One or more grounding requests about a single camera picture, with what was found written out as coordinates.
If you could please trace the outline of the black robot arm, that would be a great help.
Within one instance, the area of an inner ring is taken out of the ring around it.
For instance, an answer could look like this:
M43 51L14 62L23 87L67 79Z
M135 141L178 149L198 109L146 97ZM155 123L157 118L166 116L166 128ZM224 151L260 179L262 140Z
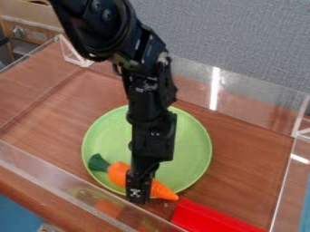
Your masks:
M166 43L137 18L130 0L47 0L83 58L113 62L123 77L133 125L126 196L149 203L161 163L174 159L177 114L169 111L177 87Z

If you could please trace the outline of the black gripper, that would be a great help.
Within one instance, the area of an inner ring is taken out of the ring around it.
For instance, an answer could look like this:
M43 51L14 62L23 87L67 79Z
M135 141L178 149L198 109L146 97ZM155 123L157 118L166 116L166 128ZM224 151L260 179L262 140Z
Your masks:
M126 171L126 197L149 204L151 183L161 163L174 159L177 114L167 111L158 119L133 123L131 169Z

